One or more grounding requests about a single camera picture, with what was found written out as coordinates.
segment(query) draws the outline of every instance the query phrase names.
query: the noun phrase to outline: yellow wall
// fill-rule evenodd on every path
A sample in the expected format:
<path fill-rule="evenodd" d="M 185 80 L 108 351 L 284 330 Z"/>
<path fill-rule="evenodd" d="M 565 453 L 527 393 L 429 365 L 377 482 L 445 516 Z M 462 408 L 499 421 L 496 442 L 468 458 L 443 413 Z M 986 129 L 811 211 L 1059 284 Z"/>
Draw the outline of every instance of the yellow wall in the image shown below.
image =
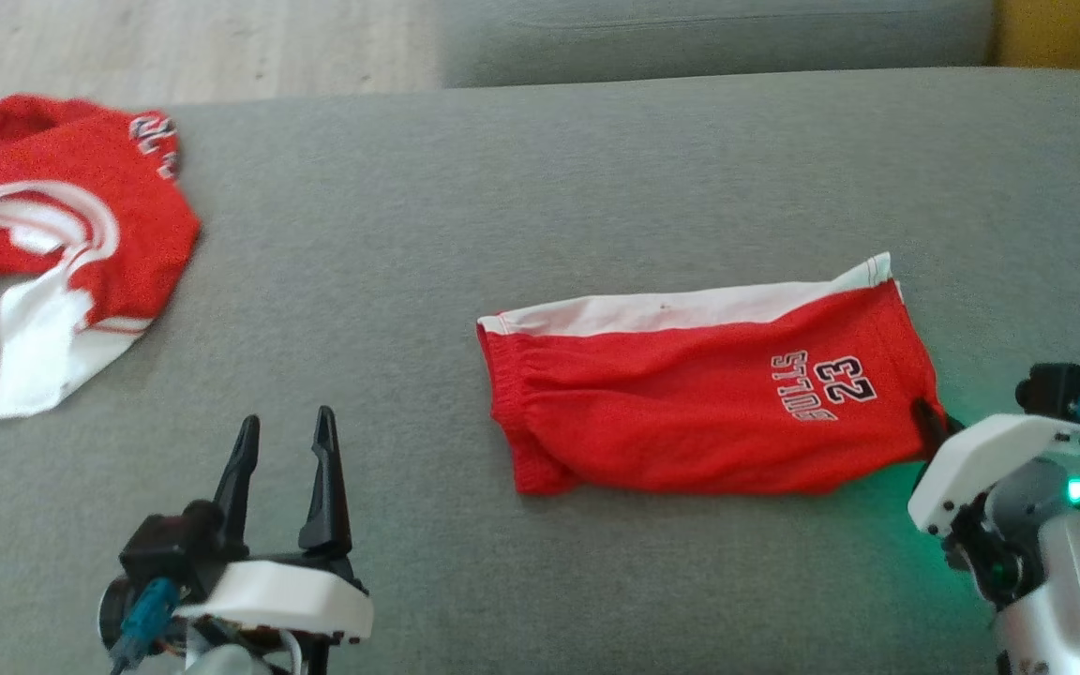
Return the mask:
<path fill-rule="evenodd" d="M 998 0 L 1003 66 L 1080 69 L 1080 0 Z"/>

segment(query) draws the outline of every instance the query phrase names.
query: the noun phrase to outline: green led light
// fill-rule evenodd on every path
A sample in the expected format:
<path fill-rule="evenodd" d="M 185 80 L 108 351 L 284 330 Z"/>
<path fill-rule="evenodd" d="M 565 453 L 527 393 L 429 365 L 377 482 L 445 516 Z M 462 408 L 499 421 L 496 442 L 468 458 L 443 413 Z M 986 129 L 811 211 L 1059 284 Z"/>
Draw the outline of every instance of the green led light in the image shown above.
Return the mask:
<path fill-rule="evenodd" d="M 1074 478 L 1069 482 L 1069 501 L 1080 502 L 1080 480 Z"/>

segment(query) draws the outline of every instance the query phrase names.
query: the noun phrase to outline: wooden floor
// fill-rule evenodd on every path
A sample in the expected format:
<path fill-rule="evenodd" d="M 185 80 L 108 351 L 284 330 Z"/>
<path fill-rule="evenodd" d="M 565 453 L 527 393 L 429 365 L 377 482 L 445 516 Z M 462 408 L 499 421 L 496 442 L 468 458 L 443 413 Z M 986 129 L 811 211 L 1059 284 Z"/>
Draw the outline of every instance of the wooden floor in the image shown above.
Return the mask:
<path fill-rule="evenodd" d="M 0 0 L 0 97 L 120 107 L 437 89 L 434 0 Z"/>

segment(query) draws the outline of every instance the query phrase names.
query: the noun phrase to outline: gray fabric surface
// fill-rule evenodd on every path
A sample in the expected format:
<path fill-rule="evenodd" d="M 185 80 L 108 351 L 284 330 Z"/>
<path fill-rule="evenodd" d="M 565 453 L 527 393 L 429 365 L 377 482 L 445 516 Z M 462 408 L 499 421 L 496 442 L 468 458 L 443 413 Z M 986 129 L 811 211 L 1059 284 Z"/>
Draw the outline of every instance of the gray fabric surface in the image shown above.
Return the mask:
<path fill-rule="evenodd" d="M 60 408 L 0 422 L 0 672 L 107 671 L 94 616 L 119 548 L 213 494 L 249 411 L 248 542 L 293 548 L 319 403 L 378 611 L 334 672 L 990 671 L 989 611 L 909 524 L 916 467 L 821 499 L 522 499 L 473 326 L 831 279 L 889 249 L 948 408 L 1015 409 L 1029 364 L 1080 360 L 1080 73 L 172 111 L 205 227 L 166 314 Z"/>
<path fill-rule="evenodd" d="M 441 0 L 447 86 L 985 63 L 993 0 Z"/>

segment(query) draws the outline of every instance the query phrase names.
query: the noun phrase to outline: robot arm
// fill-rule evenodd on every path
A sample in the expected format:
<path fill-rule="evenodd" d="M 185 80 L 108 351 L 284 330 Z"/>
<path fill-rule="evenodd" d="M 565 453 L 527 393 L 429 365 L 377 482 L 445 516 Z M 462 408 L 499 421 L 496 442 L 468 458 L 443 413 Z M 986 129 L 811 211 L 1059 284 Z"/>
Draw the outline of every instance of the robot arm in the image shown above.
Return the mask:
<path fill-rule="evenodd" d="M 112 674 L 165 650 L 192 675 L 325 675 L 330 646 L 372 634 L 373 603 L 348 561 L 333 410 L 319 409 L 299 552 L 253 556 L 244 543 L 258 433 L 257 418 L 245 419 L 213 501 L 193 501 L 180 516 L 150 515 L 120 552 L 124 576 L 98 610 Z M 266 662 L 279 650 L 292 654 L 291 671 Z"/>
<path fill-rule="evenodd" d="M 1080 480 L 1044 454 L 1080 451 L 1080 366 L 1040 364 L 1027 415 L 953 433 L 908 503 L 994 604 L 999 675 L 1080 675 Z"/>

